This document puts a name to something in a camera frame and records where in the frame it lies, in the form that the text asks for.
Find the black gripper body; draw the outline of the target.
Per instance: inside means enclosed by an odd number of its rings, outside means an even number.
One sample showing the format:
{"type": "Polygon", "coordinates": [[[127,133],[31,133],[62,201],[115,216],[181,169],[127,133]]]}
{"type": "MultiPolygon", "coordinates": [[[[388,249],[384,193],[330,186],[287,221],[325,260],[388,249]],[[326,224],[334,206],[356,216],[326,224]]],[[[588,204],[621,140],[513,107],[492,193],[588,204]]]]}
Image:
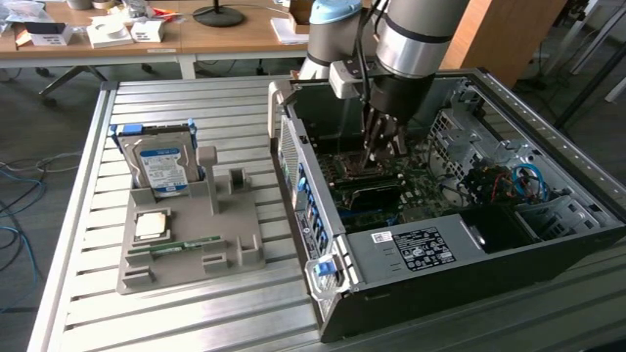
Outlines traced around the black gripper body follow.
{"type": "Polygon", "coordinates": [[[422,78],[380,76],[374,78],[370,105],[400,120],[410,120],[428,96],[436,75],[422,78]]]}

